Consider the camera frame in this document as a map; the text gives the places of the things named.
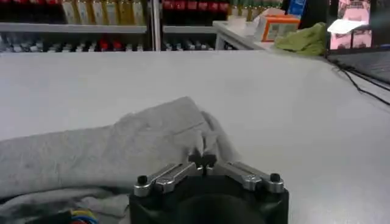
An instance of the silver metal bracket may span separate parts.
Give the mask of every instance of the silver metal bracket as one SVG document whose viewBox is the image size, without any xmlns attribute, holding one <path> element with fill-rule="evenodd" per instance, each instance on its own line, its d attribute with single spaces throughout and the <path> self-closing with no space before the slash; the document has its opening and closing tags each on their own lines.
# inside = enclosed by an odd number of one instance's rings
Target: silver metal bracket
<svg viewBox="0 0 390 224">
<path fill-rule="evenodd" d="M 146 197 L 153 188 L 158 188 L 163 194 L 174 190 L 176 184 L 179 184 L 185 177 L 202 175 L 202 167 L 196 167 L 193 162 L 182 164 L 168 164 L 162 170 L 148 177 L 143 176 L 144 181 L 138 180 L 134 184 L 134 195 Z"/>
<path fill-rule="evenodd" d="M 277 174 L 277 173 L 272 173 L 271 175 L 268 175 L 266 173 L 263 173 L 262 171 L 254 169 L 253 167 L 245 165 L 241 162 L 235 162 L 235 163 L 229 163 L 229 164 L 231 166 L 236 167 L 237 169 L 241 170 L 242 172 L 245 172 L 247 174 L 246 180 L 249 177 L 251 177 L 252 175 L 256 176 L 257 178 L 262 179 L 261 184 L 269 192 L 282 193 L 285 190 L 285 182 L 283 181 L 283 179 L 280 178 L 279 174 Z"/>
</svg>

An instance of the gray cloth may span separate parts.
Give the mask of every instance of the gray cloth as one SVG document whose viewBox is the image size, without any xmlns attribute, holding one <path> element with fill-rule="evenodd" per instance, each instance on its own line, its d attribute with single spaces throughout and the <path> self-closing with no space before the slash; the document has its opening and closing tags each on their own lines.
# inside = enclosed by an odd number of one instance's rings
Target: gray cloth
<svg viewBox="0 0 390 224">
<path fill-rule="evenodd" d="M 112 126 L 1 141 L 0 198 L 8 199 L 0 223 L 72 208 L 92 210 L 100 223 L 128 223 L 136 177 L 180 163 L 193 149 L 236 156 L 218 122 L 187 97 Z"/>
</svg>

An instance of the red bottle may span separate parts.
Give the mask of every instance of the red bottle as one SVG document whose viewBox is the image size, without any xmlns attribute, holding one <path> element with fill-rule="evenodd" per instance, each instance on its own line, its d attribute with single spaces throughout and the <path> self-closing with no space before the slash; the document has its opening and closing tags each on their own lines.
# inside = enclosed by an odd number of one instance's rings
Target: red bottle
<svg viewBox="0 0 390 224">
<path fill-rule="evenodd" d="M 188 0 L 187 1 L 187 11 L 186 11 L 186 24 L 194 25 L 196 24 L 197 17 L 197 1 L 196 0 Z"/>
<path fill-rule="evenodd" d="M 174 25 L 184 25 L 185 24 L 185 18 L 186 18 L 186 4 L 185 0 L 175 0 L 175 17 L 174 17 Z"/>
<path fill-rule="evenodd" d="M 199 0 L 199 3 L 197 5 L 197 25 L 203 25 L 206 26 L 206 23 L 208 21 L 208 1 L 207 0 Z"/>
<path fill-rule="evenodd" d="M 14 0 L 14 21 L 18 23 L 32 22 L 32 14 L 29 0 Z"/>
<path fill-rule="evenodd" d="M 0 0 L 0 22 L 10 22 L 13 19 L 12 0 Z"/>
<path fill-rule="evenodd" d="M 206 26 L 212 26 L 213 25 L 213 20 L 217 20 L 218 18 L 218 8 L 219 8 L 219 2 L 218 0 L 210 0 L 208 2 L 208 16 L 206 19 Z"/>
<path fill-rule="evenodd" d="M 48 23 L 65 24 L 66 18 L 59 0 L 46 0 Z"/>
<path fill-rule="evenodd" d="M 163 23 L 165 25 L 171 25 L 172 20 L 174 19 L 174 1 L 173 0 L 163 0 Z"/>
<path fill-rule="evenodd" d="M 226 20 L 229 11 L 229 0 L 220 0 L 218 10 L 217 20 Z"/>
<path fill-rule="evenodd" d="M 44 0 L 30 0 L 32 21 L 34 23 L 44 23 L 45 17 L 45 1 Z"/>
</svg>

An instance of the yellow bottle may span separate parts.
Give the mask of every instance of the yellow bottle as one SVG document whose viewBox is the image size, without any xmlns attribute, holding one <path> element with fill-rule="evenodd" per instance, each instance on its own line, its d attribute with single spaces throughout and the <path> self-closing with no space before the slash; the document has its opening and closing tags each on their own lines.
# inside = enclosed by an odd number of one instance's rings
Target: yellow bottle
<svg viewBox="0 0 390 224">
<path fill-rule="evenodd" d="M 78 0 L 77 8 L 80 13 L 80 22 L 84 25 L 95 25 L 92 3 L 90 0 Z"/>
<path fill-rule="evenodd" d="M 260 2 L 254 0 L 252 5 L 252 14 L 249 21 L 253 21 L 260 14 Z"/>
<path fill-rule="evenodd" d="M 107 11 L 105 10 L 104 6 L 105 5 L 103 4 L 102 0 L 92 1 L 93 15 L 97 25 L 108 25 Z"/>
<path fill-rule="evenodd" d="M 232 16 L 239 16 L 239 6 L 238 6 L 238 0 L 233 0 L 233 4 L 230 9 L 230 14 Z"/>
<path fill-rule="evenodd" d="M 80 24 L 80 15 L 75 0 L 63 0 L 62 8 L 68 24 Z"/>
<path fill-rule="evenodd" d="M 241 10 L 240 10 L 240 11 L 241 11 L 240 16 L 243 17 L 243 18 L 245 18 L 245 20 L 247 20 L 247 19 L 248 19 L 248 16 L 249 16 L 249 8 L 248 8 L 247 0 L 244 0 L 244 1 L 242 2 L 242 5 L 241 5 L 240 9 L 241 9 Z"/>
<path fill-rule="evenodd" d="M 140 0 L 133 0 L 134 24 L 137 26 L 145 25 L 144 10 Z"/>
<path fill-rule="evenodd" d="M 105 3 L 109 25 L 119 25 L 119 5 L 116 0 L 107 0 Z"/>
<path fill-rule="evenodd" d="M 129 0 L 119 0 L 119 11 L 121 12 L 121 25 L 131 24 L 131 3 Z"/>
</svg>

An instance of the white table surface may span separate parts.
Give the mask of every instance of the white table surface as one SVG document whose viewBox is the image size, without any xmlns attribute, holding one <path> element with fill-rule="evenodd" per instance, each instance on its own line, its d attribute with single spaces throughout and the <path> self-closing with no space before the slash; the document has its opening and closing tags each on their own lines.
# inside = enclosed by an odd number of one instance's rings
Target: white table surface
<svg viewBox="0 0 390 224">
<path fill-rule="evenodd" d="M 258 51 L 27 53 L 0 55 L 0 68 L 0 139 L 108 125 L 190 96 L 218 118 L 245 163 L 281 173 L 290 223 L 390 220 L 390 109 L 320 60 Z"/>
</svg>

